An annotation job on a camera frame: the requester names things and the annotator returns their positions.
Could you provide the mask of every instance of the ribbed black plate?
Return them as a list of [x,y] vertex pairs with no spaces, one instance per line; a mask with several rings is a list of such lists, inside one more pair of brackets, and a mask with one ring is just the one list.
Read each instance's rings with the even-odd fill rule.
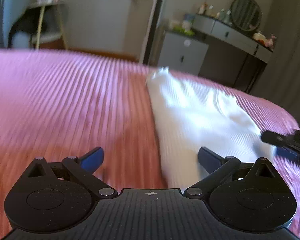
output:
[[216,220],[201,200],[183,197],[177,189],[124,189],[101,200],[77,226],[51,234],[15,229],[4,239],[36,240],[295,240],[287,229],[266,234],[234,230]]

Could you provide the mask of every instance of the curtain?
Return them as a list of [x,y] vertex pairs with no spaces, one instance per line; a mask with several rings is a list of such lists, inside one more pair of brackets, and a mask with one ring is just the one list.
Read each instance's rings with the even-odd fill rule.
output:
[[251,94],[281,106],[300,125],[300,0],[273,0],[266,28],[278,40]]

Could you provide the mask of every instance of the striped bedding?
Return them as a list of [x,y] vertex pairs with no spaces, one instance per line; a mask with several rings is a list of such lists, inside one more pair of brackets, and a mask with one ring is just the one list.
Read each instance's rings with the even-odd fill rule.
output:
[[[3,201],[36,156],[58,162],[101,146],[97,177],[123,187],[165,188],[158,141],[146,89],[150,68],[121,60],[61,51],[0,50],[0,238],[10,226]],[[283,109],[240,91],[174,73],[234,95],[261,130],[297,129]],[[300,235],[300,167],[275,165],[298,201],[290,227]]]

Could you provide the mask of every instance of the white garment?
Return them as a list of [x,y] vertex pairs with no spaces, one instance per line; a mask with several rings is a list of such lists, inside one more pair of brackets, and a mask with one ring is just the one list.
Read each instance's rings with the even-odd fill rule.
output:
[[197,154],[205,146],[241,162],[272,160],[274,147],[235,97],[199,83],[178,80],[160,69],[147,79],[160,144],[161,168],[169,188],[182,190],[208,175]]

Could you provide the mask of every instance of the mirror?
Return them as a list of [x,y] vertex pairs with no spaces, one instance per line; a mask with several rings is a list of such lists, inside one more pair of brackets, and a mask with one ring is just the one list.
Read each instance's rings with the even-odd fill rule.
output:
[[231,19],[240,30],[251,32],[261,23],[261,9],[254,0],[234,0],[231,5]]

